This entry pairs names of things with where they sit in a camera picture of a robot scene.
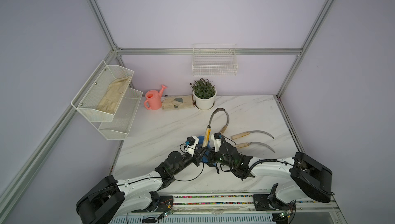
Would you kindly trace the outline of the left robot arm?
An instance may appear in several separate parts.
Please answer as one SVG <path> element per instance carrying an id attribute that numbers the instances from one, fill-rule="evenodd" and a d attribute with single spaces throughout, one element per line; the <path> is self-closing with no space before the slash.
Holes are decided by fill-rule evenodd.
<path id="1" fill-rule="evenodd" d="M 171 152 L 154 171 L 132 179 L 117 180 L 106 176 L 76 204 L 83 224 L 108 224 L 119 215 L 136 210 L 154 211 L 159 206 L 158 191 L 172 184 L 175 175 L 189 165 L 199 166 L 208 147 L 187 148 L 187 152 Z"/>

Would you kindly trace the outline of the blue fluffy rag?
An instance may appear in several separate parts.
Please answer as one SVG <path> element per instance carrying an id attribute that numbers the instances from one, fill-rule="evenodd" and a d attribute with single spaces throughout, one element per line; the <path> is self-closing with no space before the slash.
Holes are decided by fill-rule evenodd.
<path id="1" fill-rule="evenodd" d="M 211 147 L 210 144 L 207 145 L 207 148 L 203 152 L 203 141 L 204 141 L 204 136 L 200 135 L 198 136 L 198 144 L 196 148 L 200 149 L 200 154 L 202 155 L 202 162 L 206 164 L 215 164 L 215 162 L 212 160 L 212 155 L 213 152 L 215 152 L 215 148 Z"/>

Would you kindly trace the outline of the sickle with wooden handle middle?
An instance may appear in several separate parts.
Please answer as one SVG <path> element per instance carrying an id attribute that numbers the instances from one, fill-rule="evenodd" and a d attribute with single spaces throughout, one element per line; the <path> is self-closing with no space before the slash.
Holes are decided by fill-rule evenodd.
<path id="1" fill-rule="evenodd" d="M 240 143 L 240 144 L 237 144 L 237 145 L 236 145 L 236 148 L 244 148 L 244 147 L 248 147 L 248 146 L 251 146 L 251 145 L 264 146 L 264 147 L 268 148 L 269 150 L 271 150 L 273 153 L 275 153 L 275 150 L 274 150 L 271 146 L 269 146 L 269 145 L 267 145 L 267 144 L 265 144 L 265 143 L 262 143 L 262 142 L 246 142 L 246 143 Z"/>

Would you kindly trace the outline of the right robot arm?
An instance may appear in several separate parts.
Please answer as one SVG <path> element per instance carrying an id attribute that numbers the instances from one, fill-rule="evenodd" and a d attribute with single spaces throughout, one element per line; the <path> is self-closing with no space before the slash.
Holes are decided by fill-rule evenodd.
<path id="1" fill-rule="evenodd" d="M 210 160 L 228 166 L 242 181 L 263 176 L 287 179 L 285 183 L 273 184 L 271 191 L 272 198 L 282 203 L 306 197 L 323 203 L 331 201 L 332 171 L 307 154 L 297 152 L 285 159 L 261 159 L 243 155 L 222 141 L 214 142 L 210 156 Z"/>

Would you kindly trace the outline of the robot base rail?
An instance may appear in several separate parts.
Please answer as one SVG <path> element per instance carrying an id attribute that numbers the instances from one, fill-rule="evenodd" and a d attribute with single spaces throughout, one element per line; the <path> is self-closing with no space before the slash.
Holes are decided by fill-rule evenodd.
<path id="1" fill-rule="evenodd" d="M 334 199 L 293 200 L 287 210 L 264 210 L 264 196 L 253 193 L 167 194 L 153 212 L 138 210 L 106 216 L 103 224 L 345 224 Z"/>

